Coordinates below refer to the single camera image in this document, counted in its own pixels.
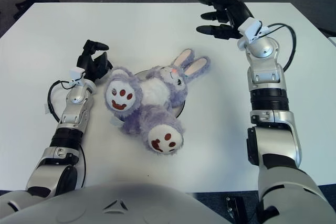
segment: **purple fur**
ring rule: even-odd
[[[111,76],[108,80],[108,85],[106,86],[106,89],[105,89],[105,92],[104,92],[104,98],[105,98],[105,103],[106,103],[107,108],[109,110],[111,110],[116,117],[118,117],[118,118],[120,118],[121,120],[124,121],[127,116],[131,115],[136,109],[138,109],[140,107],[143,94],[142,94],[142,90],[141,90],[140,85],[139,85],[139,79],[134,74],[132,74],[128,69],[123,68],[123,67],[113,68],[112,73],[114,71],[118,70],[118,69],[121,69],[121,70],[125,71],[128,74],[128,77],[125,76],[124,74],[115,74],[115,75]],[[111,109],[111,107],[109,106],[109,104],[107,102],[107,98],[106,98],[106,92],[107,92],[109,84],[112,80],[113,81],[118,80],[118,81],[126,82],[134,89],[134,91],[135,91],[135,102],[134,102],[131,109],[128,109],[126,111],[115,111],[115,110]]]
[[[186,83],[189,83],[189,82],[191,82],[192,80],[194,80],[196,77],[198,77],[198,76],[200,76],[200,75],[202,75],[202,74],[208,72],[208,70],[209,70],[209,66],[210,66],[210,59],[209,59],[208,56],[202,56],[202,57],[198,58],[197,60],[202,59],[202,58],[206,59],[206,64],[205,64],[199,71],[197,71],[197,72],[191,74],[190,76],[187,76],[187,77],[185,78]]]
[[[180,67],[182,69],[185,69],[186,66],[190,65],[193,61],[194,61],[194,58],[195,58],[195,53],[194,53],[194,50],[193,49],[190,49],[190,48],[187,48],[185,50],[191,50],[191,53],[190,55],[188,55],[188,57],[182,62],[182,64],[180,66],[176,66],[174,65],[174,62],[175,60],[178,58],[176,57],[176,59],[171,63],[171,66],[174,66],[174,67]]]
[[[171,113],[169,113],[164,107],[158,105],[146,105],[141,107],[140,113],[140,129],[141,129],[141,139],[145,146],[151,150],[148,142],[148,133],[157,125],[165,124],[175,128],[181,135],[183,135],[184,130],[181,126],[181,122],[176,119]]]
[[[206,65],[203,66],[199,71],[191,74],[190,76],[186,76],[185,71],[186,69],[188,69],[188,67],[192,65],[192,63],[195,62],[193,50],[191,50],[190,55],[188,55],[188,57],[181,63],[180,66],[175,66],[173,62],[168,67],[176,69],[179,75],[179,79],[182,79],[183,82],[187,84],[191,80],[205,73],[209,69],[210,59],[208,57],[203,58],[207,60]],[[160,66],[151,68],[150,70],[147,71],[146,79],[149,80],[152,78],[158,78],[159,80],[161,80],[169,89],[170,97],[169,100],[165,102],[163,106],[142,105],[141,101],[143,98],[142,93],[143,91],[140,87],[140,83],[143,81],[139,80],[139,78],[137,78],[134,74],[132,74],[128,69],[123,67],[114,68],[112,73],[118,69],[121,69],[124,72],[126,72],[128,76],[121,73],[116,73],[113,75],[113,77],[110,77],[104,94],[106,105],[108,109],[113,112],[115,116],[124,121],[124,125],[122,127],[123,132],[127,134],[140,134],[141,139],[144,142],[147,149],[159,155],[160,153],[154,151],[153,148],[150,146],[150,142],[148,140],[148,134],[157,125],[168,125],[176,129],[181,135],[183,135],[184,130],[181,126],[180,121],[176,119],[175,116],[172,114],[173,111],[172,108],[183,104],[183,102],[185,101],[185,98],[188,94],[187,85],[185,85],[185,88],[183,90],[177,91],[176,87],[173,84],[164,81],[164,78],[161,76],[160,73],[161,69]],[[114,80],[125,82],[134,89],[135,103],[133,104],[131,109],[128,109],[126,111],[115,111],[110,108],[110,104],[108,102],[111,101],[107,101],[106,92],[110,82]]]

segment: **black cable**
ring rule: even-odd
[[[76,82],[76,81],[82,79],[84,73],[85,73],[85,71],[80,75],[80,78],[78,78],[78,79],[76,79],[76,80],[74,80],[74,81]],[[63,87],[64,89],[66,89],[66,90],[72,89],[74,86],[76,86],[76,84],[74,84],[74,85],[72,85],[71,87],[66,88],[66,87],[64,87],[63,83],[69,83],[69,82],[68,82],[68,81],[60,81],[60,80],[55,81],[55,82],[51,85],[51,87],[50,87],[50,89],[49,89],[49,92],[48,92],[47,103],[48,103],[49,111],[51,112],[51,114],[53,115],[53,117],[55,118],[55,120],[56,120],[57,122],[59,122],[59,117],[57,116],[57,114],[56,114],[56,112],[55,112],[55,110],[54,110],[54,106],[53,106],[53,104],[51,103],[51,92],[52,92],[53,88],[54,88],[56,85],[59,85],[60,83],[61,83],[62,87]]]
[[[82,182],[82,185],[80,188],[83,188],[84,186],[84,182],[85,182],[85,177],[86,177],[86,159],[85,159],[85,154],[84,154],[84,151],[83,151],[83,148],[81,145],[79,145],[80,147],[80,150],[82,151],[82,154],[83,154],[83,160],[84,160],[84,177],[83,177],[83,182]]]
[[[258,35],[258,33],[260,32],[260,30],[262,29],[262,22],[259,20],[259,22],[260,22],[260,27],[258,28],[258,30],[256,31],[256,34],[254,34],[254,36],[257,36]]]
[[[64,82],[69,83],[68,81],[61,81],[62,88],[64,88],[64,89],[67,89],[67,90],[68,90],[68,89],[72,89],[74,86],[76,86],[76,84],[75,84],[75,85],[72,85],[72,86],[66,88],[66,87],[63,86],[63,83],[64,83]]]
[[[291,65],[291,63],[293,61],[293,58],[294,58],[294,54],[295,54],[295,50],[296,50],[296,34],[295,34],[294,29],[291,26],[286,25],[284,23],[274,23],[274,24],[269,25],[268,27],[272,27],[272,26],[280,26],[280,27],[278,27],[277,29],[275,29],[275,30],[273,30],[273,31],[271,31],[271,32],[269,32],[267,34],[264,34],[264,35],[260,36],[259,38],[263,38],[263,37],[265,37],[265,36],[267,36],[267,35],[269,35],[271,33],[274,33],[275,31],[277,31],[277,30],[279,30],[279,29],[281,29],[283,27],[286,27],[290,31],[290,34],[292,35],[292,42],[293,42],[292,52],[290,53],[288,61],[287,61],[286,65],[283,68],[283,71],[286,72],[286,70],[289,68],[289,66]]]

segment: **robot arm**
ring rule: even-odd
[[[82,137],[89,120],[89,112],[96,92],[94,81],[112,68],[104,52],[95,60],[96,50],[108,50],[108,46],[88,40],[77,66],[70,71],[70,91],[61,119],[52,108],[59,122],[51,144],[35,167],[25,191],[13,191],[0,198],[0,219],[16,211],[37,204],[53,196],[72,191],[77,183],[77,170]]]
[[[336,223],[335,212],[321,190],[298,168],[302,159],[300,142],[294,115],[289,110],[284,70],[277,62],[280,45],[267,36],[269,27],[254,19],[237,0],[200,2],[220,10],[216,14],[229,20],[230,26],[201,26],[197,31],[224,39],[239,38],[238,48],[245,49],[250,63],[247,71],[252,104],[250,118],[256,126],[248,129],[247,150],[249,161],[259,166],[258,221]]]

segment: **paw print pattern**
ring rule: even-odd
[[[111,81],[106,96],[109,106],[116,111],[129,110],[135,103],[134,89],[123,81]]]
[[[161,124],[149,131],[148,141],[154,151],[160,154],[169,154],[181,147],[183,138],[175,128]]]

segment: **stuffed bunny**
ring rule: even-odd
[[[187,83],[205,72],[208,57],[194,60],[184,50],[171,65],[154,67],[140,80],[126,68],[113,68],[105,99],[108,109],[128,134],[140,134],[145,146],[158,154],[176,153],[183,145],[181,123],[172,108],[182,105]]]

